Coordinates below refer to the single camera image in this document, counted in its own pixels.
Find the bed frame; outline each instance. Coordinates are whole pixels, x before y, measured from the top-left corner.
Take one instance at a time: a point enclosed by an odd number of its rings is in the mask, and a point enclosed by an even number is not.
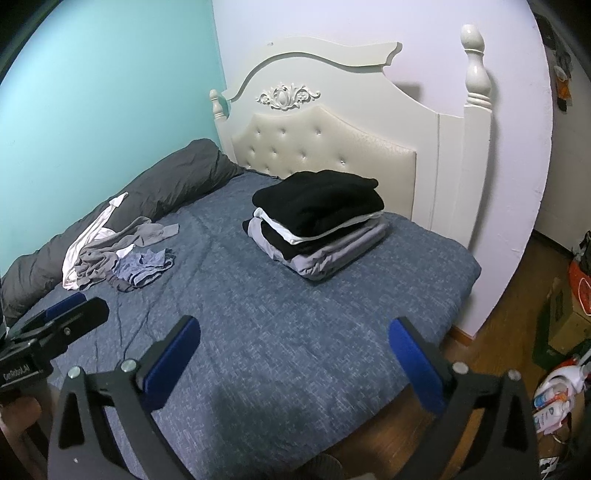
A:
[[[385,77],[383,67],[402,49],[398,42],[269,43],[221,96],[210,92],[222,150],[245,168],[280,178],[327,168],[376,178],[386,211],[468,247],[492,106],[482,36],[464,25],[461,41],[468,56],[464,117],[432,111]]]

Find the red bag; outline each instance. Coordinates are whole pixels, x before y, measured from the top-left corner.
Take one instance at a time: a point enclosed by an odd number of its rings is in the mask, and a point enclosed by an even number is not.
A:
[[[581,271],[575,260],[569,266],[569,284],[583,311],[591,316],[591,277]]]

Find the hanging item on wall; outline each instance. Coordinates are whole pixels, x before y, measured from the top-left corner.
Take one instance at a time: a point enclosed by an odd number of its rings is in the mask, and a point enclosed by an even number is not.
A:
[[[542,35],[542,41],[554,53],[556,65],[554,66],[554,79],[556,83],[556,104],[562,112],[567,110],[567,101],[572,100],[570,96],[569,81],[571,78],[572,60],[569,52],[566,51],[560,37],[556,34],[549,20],[542,15],[534,14],[538,22],[538,28]]]

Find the screw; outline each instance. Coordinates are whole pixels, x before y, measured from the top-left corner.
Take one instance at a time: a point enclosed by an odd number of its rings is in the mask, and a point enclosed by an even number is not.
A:
[[[72,367],[68,372],[68,377],[76,378],[78,375],[82,373],[82,369],[80,367]]]
[[[123,370],[125,373],[129,373],[134,371],[137,366],[137,362],[133,358],[130,358],[121,364],[121,370]]]
[[[521,380],[521,374],[517,371],[517,370],[509,370],[507,372],[507,376],[509,376],[510,379],[514,380],[514,381],[519,381]]]
[[[466,375],[468,373],[468,366],[464,362],[455,362],[452,365],[452,369],[455,373],[460,375]]]

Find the white wall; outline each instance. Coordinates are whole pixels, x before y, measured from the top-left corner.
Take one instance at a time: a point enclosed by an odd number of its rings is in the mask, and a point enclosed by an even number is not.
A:
[[[564,45],[572,60],[569,88],[573,101],[566,113],[554,102],[550,169],[535,229],[571,249],[591,229],[591,80]],[[554,53],[546,50],[548,62],[554,66]]]
[[[525,0],[213,0],[226,82],[249,51],[276,38],[307,35],[348,45],[400,41],[385,73],[437,111],[462,115],[465,23],[486,42],[493,82],[488,186],[472,251],[482,266],[457,324],[474,335],[521,259],[544,191],[552,105],[544,47]]]

